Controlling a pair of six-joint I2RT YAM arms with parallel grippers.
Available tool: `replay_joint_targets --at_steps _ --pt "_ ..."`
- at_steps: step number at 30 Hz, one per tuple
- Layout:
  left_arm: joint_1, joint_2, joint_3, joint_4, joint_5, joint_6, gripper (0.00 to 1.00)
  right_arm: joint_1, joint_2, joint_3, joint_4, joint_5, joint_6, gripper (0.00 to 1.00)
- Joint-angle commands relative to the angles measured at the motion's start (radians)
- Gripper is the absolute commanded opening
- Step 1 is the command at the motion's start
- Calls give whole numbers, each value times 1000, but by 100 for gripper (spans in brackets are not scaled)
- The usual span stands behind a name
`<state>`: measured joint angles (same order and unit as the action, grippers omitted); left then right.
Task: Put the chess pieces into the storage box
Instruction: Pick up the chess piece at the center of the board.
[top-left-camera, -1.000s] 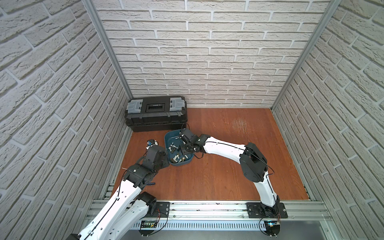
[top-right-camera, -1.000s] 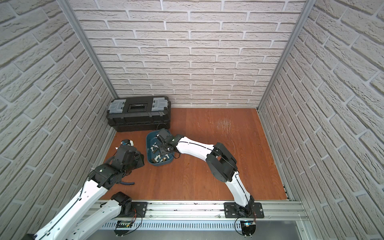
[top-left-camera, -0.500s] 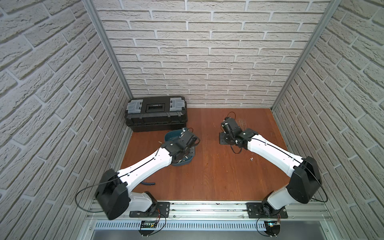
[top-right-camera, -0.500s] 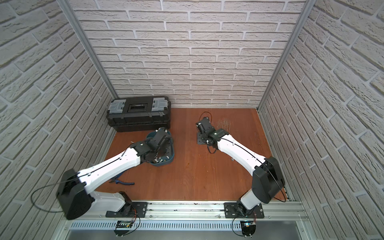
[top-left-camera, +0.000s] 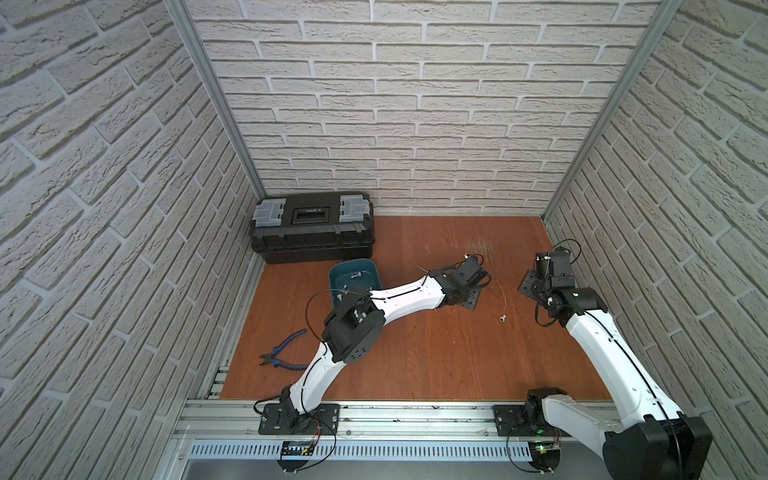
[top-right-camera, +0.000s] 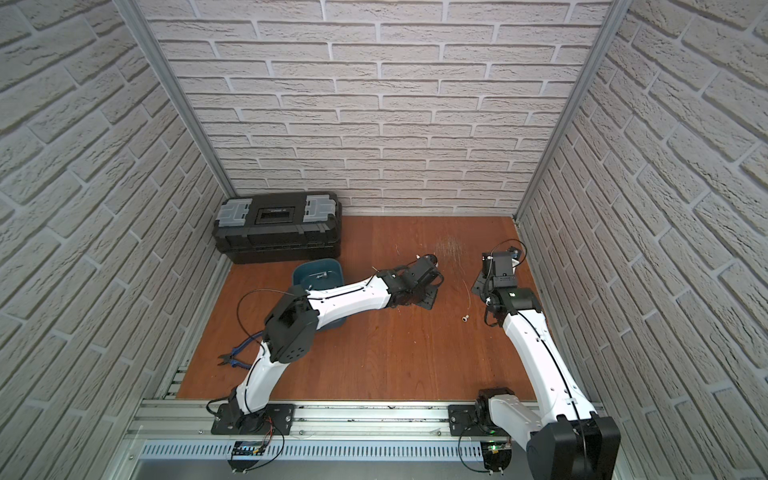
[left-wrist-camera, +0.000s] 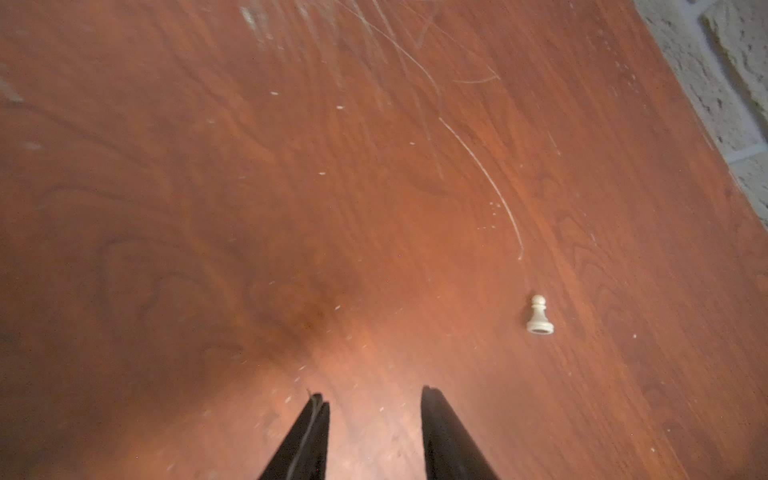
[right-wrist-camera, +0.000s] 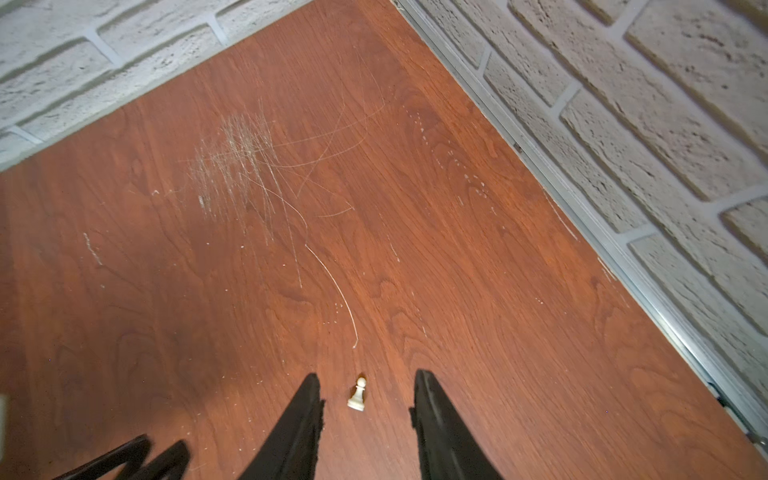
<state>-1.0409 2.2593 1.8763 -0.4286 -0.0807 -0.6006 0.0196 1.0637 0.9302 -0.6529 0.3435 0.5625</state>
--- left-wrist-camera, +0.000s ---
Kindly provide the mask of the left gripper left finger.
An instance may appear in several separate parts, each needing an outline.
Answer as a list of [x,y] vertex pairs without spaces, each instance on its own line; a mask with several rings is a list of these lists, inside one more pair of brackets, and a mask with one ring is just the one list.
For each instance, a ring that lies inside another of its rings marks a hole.
[[330,404],[311,394],[297,420],[267,464],[259,480],[326,477]]

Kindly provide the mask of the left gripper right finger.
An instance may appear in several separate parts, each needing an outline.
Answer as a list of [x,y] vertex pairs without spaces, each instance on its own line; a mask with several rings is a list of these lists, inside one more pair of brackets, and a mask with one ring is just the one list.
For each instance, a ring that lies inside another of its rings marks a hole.
[[498,479],[439,389],[424,386],[420,408],[428,479]]

